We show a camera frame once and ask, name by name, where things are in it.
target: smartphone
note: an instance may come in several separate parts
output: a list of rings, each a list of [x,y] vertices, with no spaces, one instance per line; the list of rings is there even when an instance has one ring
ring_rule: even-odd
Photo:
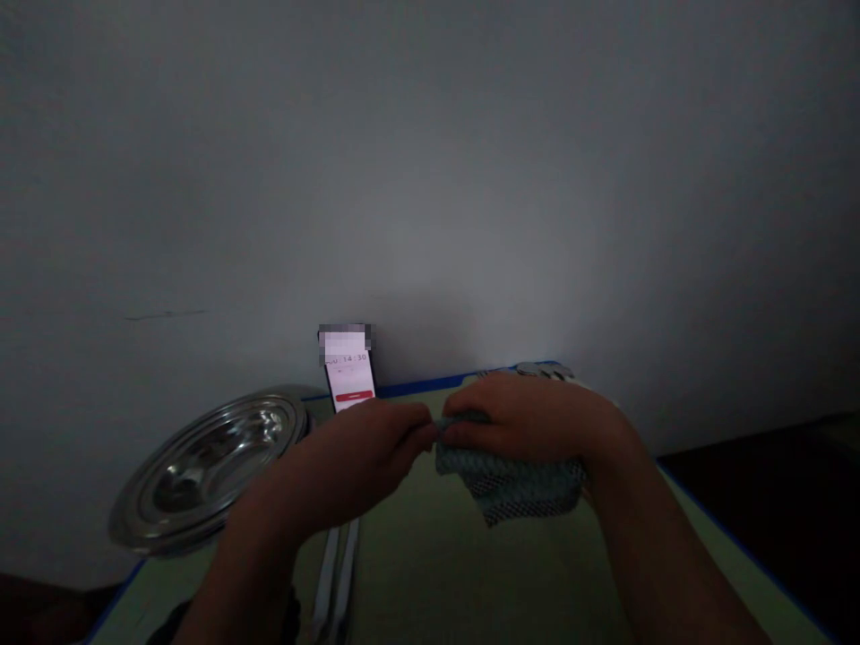
[[[320,325],[320,362],[335,413],[376,396],[371,324]]]

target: cloth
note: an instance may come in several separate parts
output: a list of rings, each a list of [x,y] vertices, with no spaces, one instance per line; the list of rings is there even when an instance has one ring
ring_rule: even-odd
[[[481,412],[434,421],[440,439],[460,421],[489,423]],[[456,473],[477,503],[487,527],[519,517],[553,517],[576,508],[588,476],[582,462],[536,464],[505,460],[481,451],[436,445],[436,472]]]

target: table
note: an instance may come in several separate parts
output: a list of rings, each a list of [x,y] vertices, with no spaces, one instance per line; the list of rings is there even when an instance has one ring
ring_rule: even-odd
[[[472,381],[460,375],[381,389],[395,402],[421,401],[434,417]],[[326,398],[307,400],[319,421]],[[679,486],[668,479],[719,568],[776,643],[824,643],[805,611]],[[341,531],[345,539],[346,531]],[[300,643],[309,639],[325,534],[298,555],[293,583],[302,604]],[[90,637],[145,643],[190,598],[214,554],[141,562]],[[457,477],[439,477],[418,458],[398,491],[364,516],[358,543],[352,643],[610,642],[632,634],[609,568],[597,517],[586,503],[560,518],[513,520],[487,529]]]

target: red button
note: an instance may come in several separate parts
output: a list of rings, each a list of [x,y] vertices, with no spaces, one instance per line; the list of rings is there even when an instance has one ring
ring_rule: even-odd
[[[351,394],[338,394],[334,399],[338,403],[343,403],[348,400],[372,399],[373,397],[373,390],[364,390],[361,392],[352,392]]]

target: forearm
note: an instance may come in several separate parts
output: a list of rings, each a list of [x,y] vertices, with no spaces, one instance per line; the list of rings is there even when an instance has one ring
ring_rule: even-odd
[[[768,642],[695,534],[635,431],[589,468],[624,610],[647,643]]]
[[[219,545],[175,643],[280,642],[296,550],[232,546]]]
[[[267,503],[270,494],[257,499],[231,513],[176,643],[280,642],[304,533],[291,529],[294,514],[282,500]]]

